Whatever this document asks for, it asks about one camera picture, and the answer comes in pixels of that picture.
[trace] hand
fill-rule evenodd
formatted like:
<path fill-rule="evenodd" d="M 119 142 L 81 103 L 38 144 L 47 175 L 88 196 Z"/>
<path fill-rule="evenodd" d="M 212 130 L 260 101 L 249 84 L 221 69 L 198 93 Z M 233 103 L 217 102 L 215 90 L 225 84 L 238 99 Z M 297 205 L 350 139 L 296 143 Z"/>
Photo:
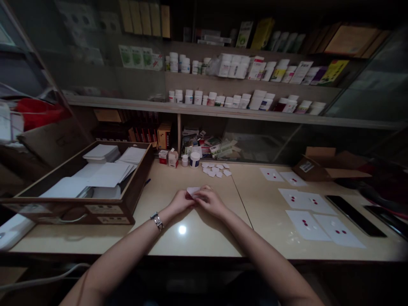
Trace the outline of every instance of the hand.
<path fill-rule="evenodd" d="M 168 208 L 170 208 L 175 215 L 185 211 L 187 208 L 193 206 L 196 202 L 191 198 L 186 190 L 179 190 L 174 195 Z"/>
<path fill-rule="evenodd" d="M 204 185 L 201 189 L 194 193 L 196 202 L 201 205 L 211 215 L 221 219 L 228 208 L 225 206 L 220 196 L 208 185 Z"/>

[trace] white cable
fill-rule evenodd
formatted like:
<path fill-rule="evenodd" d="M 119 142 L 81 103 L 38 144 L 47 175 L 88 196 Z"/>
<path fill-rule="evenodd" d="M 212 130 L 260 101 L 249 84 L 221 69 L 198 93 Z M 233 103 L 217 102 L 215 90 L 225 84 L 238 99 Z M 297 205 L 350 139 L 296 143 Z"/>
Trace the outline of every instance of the white cable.
<path fill-rule="evenodd" d="M 39 279 L 36 279 L 36 280 L 27 280 L 27 281 L 20 282 L 20 283 L 12 283 L 12 284 L 8 284 L 8 285 L 3 285 L 3 286 L 0 286 L 0 292 L 2 292 L 2 291 L 11 291 L 11 290 L 19 290 L 19 289 L 23 289 L 23 288 L 27 288 L 27 287 L 53 283 L 55 281 L 59 281 L 59 280 L 65 278 L 68 274 L 70 274 L 76 268 L 81 267 L 81 266 L 89 268 L 91 265 L 87 264 L 87 263 L 79 263 L 79 264 L 73 266 L 71 269 L 69 269 L 64 274 L 61 274 L 61 275 L 58 275 L 58 276 L 53 276 L 53 277 L 50 277 L 50 278 L 39 278 Z"/>

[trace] wristwatch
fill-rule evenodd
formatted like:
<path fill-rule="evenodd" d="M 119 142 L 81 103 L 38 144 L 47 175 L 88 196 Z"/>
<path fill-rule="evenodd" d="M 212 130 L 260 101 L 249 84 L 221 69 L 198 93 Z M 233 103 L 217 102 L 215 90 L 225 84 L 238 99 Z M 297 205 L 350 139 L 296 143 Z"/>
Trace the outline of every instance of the wristwatch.
<path fill-rule="evenodd" d="M 156 223 L 157 228 L 159 229 L 160 232 L 162 231 L 162 229 L 164 229 L 164 225 L 163 225 L 162 221 L 160 220 L 158 212 L 155 212 L 153 214 L 153 216 L 150 217 L 150 219 L 152 219 L 154 221 L 154 223 Z"/>

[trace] stack of paper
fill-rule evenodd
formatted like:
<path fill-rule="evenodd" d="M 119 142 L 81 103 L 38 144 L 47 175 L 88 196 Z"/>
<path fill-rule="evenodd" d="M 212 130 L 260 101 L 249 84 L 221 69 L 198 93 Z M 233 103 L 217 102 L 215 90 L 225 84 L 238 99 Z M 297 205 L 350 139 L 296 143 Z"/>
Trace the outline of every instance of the stack of paper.
<path fill-rule="evenodd" d="M 114 162 L 120 157 L 118 146 L 99 144 L 91 151 L 86 153 L 85 158 L 88 163 L 104 164 L 106 162 Z"/>

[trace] black phone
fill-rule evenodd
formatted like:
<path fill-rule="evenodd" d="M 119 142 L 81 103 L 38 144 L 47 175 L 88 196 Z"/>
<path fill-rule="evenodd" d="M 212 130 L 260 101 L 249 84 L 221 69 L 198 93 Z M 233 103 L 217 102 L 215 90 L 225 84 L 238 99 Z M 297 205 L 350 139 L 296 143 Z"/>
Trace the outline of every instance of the black phone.
<path fill-rule="evenodd" d="M 354 207 L 347 203 L 342 197 L 338 195 L 326 195 L 326 198 L 333 203 L 343 214 L 346 215 L 360 230 L 371 237 L 387 237 L 374 224 L 367 220 Z"/>

